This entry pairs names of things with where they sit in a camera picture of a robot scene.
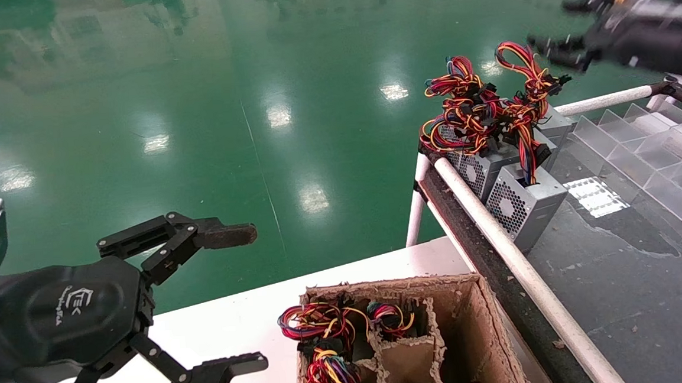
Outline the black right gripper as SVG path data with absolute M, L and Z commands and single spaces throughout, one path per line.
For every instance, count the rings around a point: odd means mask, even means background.
M 644 1 L 635 5 L 608 0 L 563 0 L 570 15 L 594 15 L 584 35 L 562 40 L 527 37 L 549 63 L 585 71 L 594 61 L 682 76 L 682 4 Z

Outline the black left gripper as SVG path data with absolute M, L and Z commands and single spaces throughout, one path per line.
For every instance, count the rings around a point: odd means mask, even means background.
M 268 368 L 259 352 L 185 369 L 145 333 L 155 300 L 118 257 L 0 276 L 0 383 L 98 383 L 141 355 L 169 383 L 230 383 Z

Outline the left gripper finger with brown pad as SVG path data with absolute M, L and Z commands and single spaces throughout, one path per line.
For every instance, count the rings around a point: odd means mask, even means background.
M 224 225 L 219 218 L 192 219 L 170 212 L 100 239 L 102 258 L 132 258 L 153 249 L 142 262 L 147 284 L 163 284 L 201 249 L 232 249 L 257 240 L 252 223 Z

